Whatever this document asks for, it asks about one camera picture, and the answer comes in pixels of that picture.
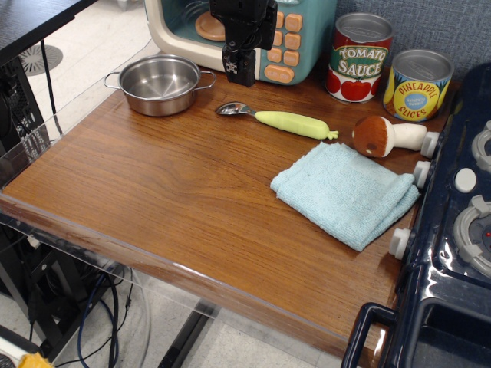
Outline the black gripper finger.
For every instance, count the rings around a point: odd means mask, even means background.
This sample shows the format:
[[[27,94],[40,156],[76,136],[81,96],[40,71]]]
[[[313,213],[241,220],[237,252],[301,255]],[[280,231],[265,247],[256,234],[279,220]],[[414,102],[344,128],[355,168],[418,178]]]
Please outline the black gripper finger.
[[[251,87],[255,83],[255,49],[243,51],[241,67],[242,85]]]
[[[241,67],[239,51],[228,44],[222,49],[222,63],[229,82],[241,81]]]

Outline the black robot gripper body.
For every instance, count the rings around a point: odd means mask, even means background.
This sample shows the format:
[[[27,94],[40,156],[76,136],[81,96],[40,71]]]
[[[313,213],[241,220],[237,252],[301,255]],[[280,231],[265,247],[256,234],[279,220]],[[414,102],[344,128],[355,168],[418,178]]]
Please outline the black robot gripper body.
[[[276,1],[214,0],[211,15],[225,28],[227,51],[270,50],[277,25]]]

